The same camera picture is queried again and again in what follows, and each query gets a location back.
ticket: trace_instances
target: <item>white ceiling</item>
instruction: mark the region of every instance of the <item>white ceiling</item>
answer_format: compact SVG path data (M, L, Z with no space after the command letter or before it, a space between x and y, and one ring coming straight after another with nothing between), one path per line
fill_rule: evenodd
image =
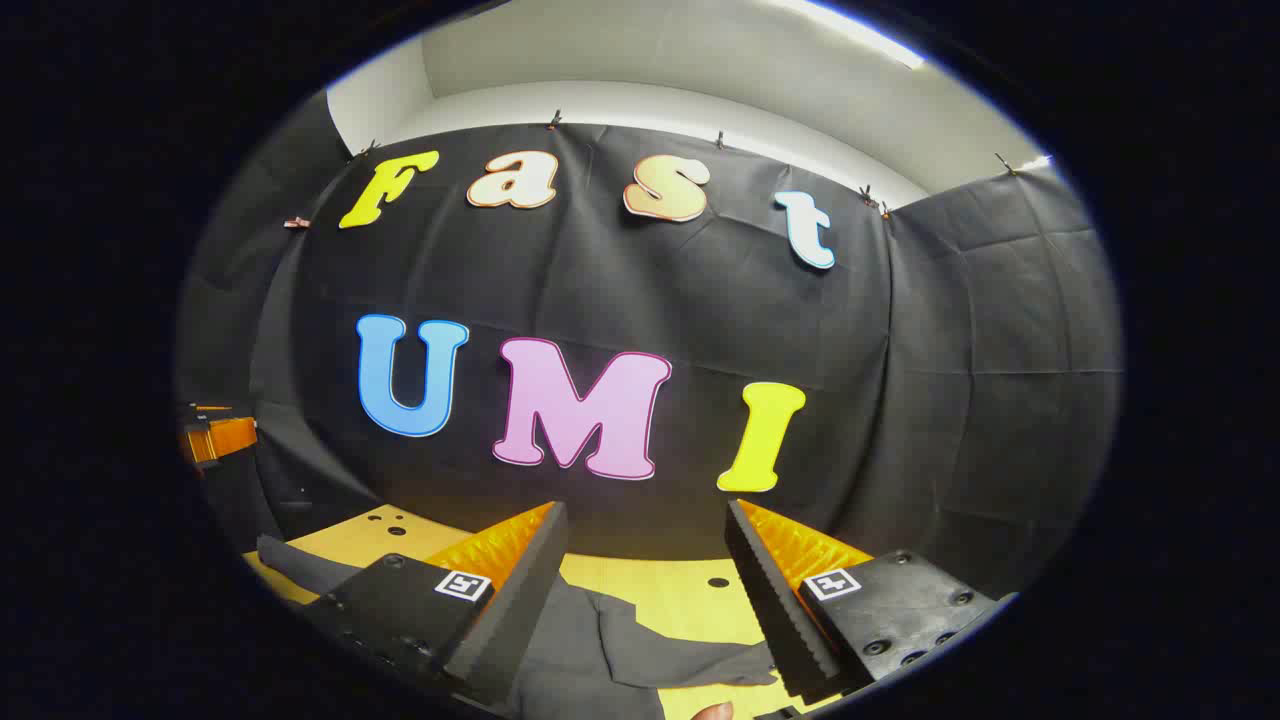
M421 42L436 99L545 81L689 90L805 124L931 193L998 174L993 152L1042 154L928 58L909 69L769 0L512 0Z

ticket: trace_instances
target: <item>black fabric backdrop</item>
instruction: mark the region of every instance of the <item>black fabric backdrop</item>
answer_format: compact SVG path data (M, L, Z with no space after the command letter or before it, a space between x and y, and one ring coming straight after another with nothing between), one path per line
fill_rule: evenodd
M374 165L428 150L439 163L376 223L338 229ZM556 199L468 205L485 163L516 150L557 156ZM710 169L700 218L623 209L635 163L653 154ZM792 254L772 201L781 190L809 192L831 215L831 270ZM772 380L801 388L806 405L778 486L742 497L872 553L914 548L998 596L1065 539L1106 454L1121 374L1115 299L1089 218L1048 170L974 182L884 220L826 178L699 138L500 126L375 149L323 200L311 229L287 238L270 290L255 291L261 311L243 310L261 315L252 357L243 346L224 356L251 368L256 465L283 537L376 498L466 530L564 500L572 552L724 557L733 496L716 478L741 439L742 387ZM355 324L367 313L471 329L438 434L406 438L365 415ZM617 352L673 364L654 409L652 479L590 474L590 447L568 469L493 457L509 384L498 346L517 336L557 342L580 389ZM396 395L413 405L425 347L410 334L396 352Z

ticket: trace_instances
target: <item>orange object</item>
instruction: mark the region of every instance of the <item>orange object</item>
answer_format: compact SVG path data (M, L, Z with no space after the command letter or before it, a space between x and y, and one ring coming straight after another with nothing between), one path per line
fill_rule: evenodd
M187 433L183 455L195 465L211 462L257 442L257 424L253 418L211 420L207 430Z
M541 527L547 511L556 505L547 502L485 528L470 538L447 547L424 560L428 565L484 575L493 583L493 591L502 589L520 557L529 547L534 533Z
M808 525L745 500L737 502L796 597L800 597L800 583L805 578L872 560L870 555L856 547L824 536Z

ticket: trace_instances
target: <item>pink letter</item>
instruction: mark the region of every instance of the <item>pink letter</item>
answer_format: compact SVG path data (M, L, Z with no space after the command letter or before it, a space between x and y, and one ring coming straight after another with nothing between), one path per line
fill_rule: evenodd
M503 462L538 465L545 454L534 445L535 419L556 462L568 468L600 429L599 448L586 469L620 480L653 477L649 424L658 388L671 377L671 363L645 352L621 352L609 360L585 398L579 398L564 356L554 342L516 337L499 354L511 365L507 437L493 446Z

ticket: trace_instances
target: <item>gray cloth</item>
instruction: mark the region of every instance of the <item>gray cloth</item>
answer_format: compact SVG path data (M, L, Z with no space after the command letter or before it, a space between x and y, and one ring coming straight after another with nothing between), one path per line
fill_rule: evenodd
M259 559L324 594L361 569L259 538ZM662 720L657 688L769 685L764 643L704 643L664 637L636 621L636 606L557 575L525 651L511 697L513 719Z

